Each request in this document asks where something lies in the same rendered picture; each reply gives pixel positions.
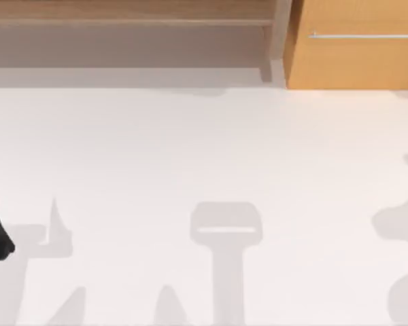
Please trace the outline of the open wooden shelf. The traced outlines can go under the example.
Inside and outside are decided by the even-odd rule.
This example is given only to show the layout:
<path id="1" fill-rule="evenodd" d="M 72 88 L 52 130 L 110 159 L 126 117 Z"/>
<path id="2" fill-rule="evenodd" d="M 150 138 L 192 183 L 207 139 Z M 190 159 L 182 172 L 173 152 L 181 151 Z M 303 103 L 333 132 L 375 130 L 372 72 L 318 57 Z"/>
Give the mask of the open wooden shelf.
<path id="1" fill-rule="evenodd" d="M 0 68 L 253 68 L 269 81 L 291 3 L 0 0 Z"/>

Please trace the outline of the wooden cupboard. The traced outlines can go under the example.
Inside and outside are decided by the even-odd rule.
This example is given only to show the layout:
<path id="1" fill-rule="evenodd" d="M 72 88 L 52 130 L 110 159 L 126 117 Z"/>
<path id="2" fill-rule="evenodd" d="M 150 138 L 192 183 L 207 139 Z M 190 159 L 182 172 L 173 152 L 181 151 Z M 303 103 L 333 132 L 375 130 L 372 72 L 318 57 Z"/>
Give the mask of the wooden cupboard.
<path id="1" fill-rule="evenodd" d="M 292 0 L 284 48 L 291 90 L 408 90 L 408 39 L 311 39 L 408 34 L 408 0 Z"/>

